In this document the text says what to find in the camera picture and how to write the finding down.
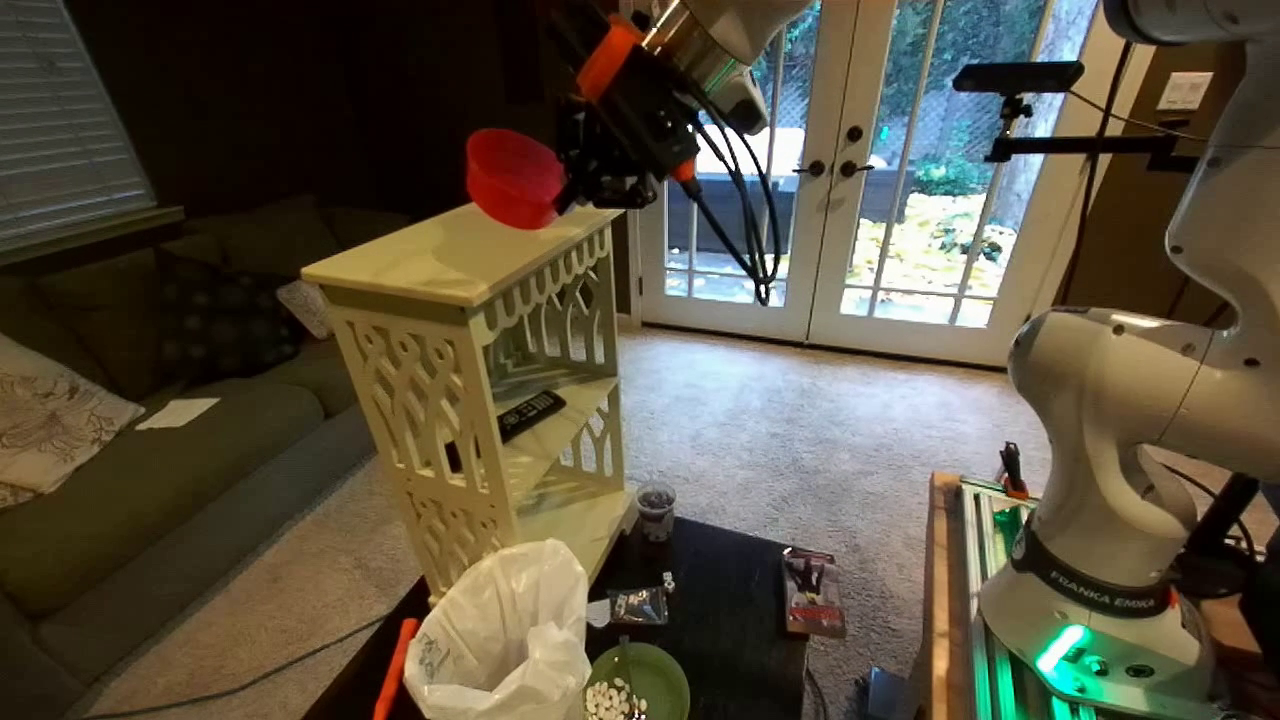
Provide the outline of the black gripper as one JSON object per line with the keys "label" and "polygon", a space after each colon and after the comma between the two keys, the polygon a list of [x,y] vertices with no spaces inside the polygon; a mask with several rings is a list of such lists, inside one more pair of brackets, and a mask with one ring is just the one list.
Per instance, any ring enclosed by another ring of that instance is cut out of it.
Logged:
{"label": "black gripper", "polygon": [[696,108],[646,51],[632,51],[599,100],[570,98],[556,119],[564,191],[556,208],[646,208],[664,181],[696,172]]}

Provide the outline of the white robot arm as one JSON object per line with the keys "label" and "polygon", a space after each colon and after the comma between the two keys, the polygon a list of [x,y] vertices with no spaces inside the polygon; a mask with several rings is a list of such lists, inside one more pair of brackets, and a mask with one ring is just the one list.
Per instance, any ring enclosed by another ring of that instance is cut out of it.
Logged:
{"label": "white robot arm", "polygon": [[1007,354],[1051,478],[976,613],[1038,690],[1146,720],[1217,711],[1203,617],[1177,594],[1188,491],[1146,444],[1280,482],[1280,0],[1104,0],[1138,45],[1242,48],[1242,75],[1164,227],[1168,261],[1229,302],[1222,329],[1056,309]]}

